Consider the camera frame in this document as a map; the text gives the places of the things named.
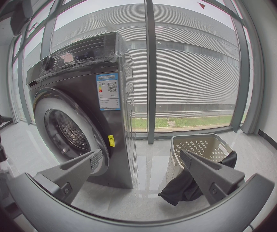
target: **gray building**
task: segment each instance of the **gray building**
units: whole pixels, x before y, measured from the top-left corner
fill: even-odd
[[[228,26],[192,10],[154,4],[157,40],[157,117],[233,114],[239,87],[239,49]],[[53,33],[51,51],[108,31],[126,41],[134,67],[136,117],[147,116],[144,4],[82,16]]]

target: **black clothing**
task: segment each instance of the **black clothing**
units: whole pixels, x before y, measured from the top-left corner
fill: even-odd
[[[232,151],[220,164],[234,168],[237,154]],[[177,205],[179,201],[192,201],[199,198],[203,193],[192,175],[185,169],[179,176],[171,180],[158,196],[172,205]]]

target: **white laundry basket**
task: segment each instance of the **white laundry basket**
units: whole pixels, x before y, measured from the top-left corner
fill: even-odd
[[[217,134],[174,136],[171,139],[171,153],[166,171],[167,183],[184,170],[185,165],[179,156],[181,149],[196,153],[215,162],[223,160],[232,152],[230,146]]]

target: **front-loading washing machine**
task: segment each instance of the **front-loading washing machine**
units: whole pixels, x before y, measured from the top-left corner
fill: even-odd
[[[87,181],[137,183],[132,64],[122,37],[111,32],[66,46],[28,70],[35,123],[56,159],[101,149]]]

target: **sky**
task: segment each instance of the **sky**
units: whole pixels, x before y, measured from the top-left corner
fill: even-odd
[[[198,2],[205,5],[204,9],[198,4]],[[144,3],[144,0],[87,0],[87,1],[84,1],[68,9],[62,14],[60,14],[57,17],[54,31],[58,30],[62,26],[66,25],[67,23],[74,21],[75,19],[82,17],[84,15],[87,15],[89,13],[114,7],[114,6],[125,5],[125,4],[135,4],[135,3]],[[228,27],[234,30],[231,17],[227,13],[201,0],[153,0],[153,3],[177,6],[177,7],[182,7],[185,9],[196,11],[198,13],[209,16],[217,21],[220,21],[221,23],[227,25]]]

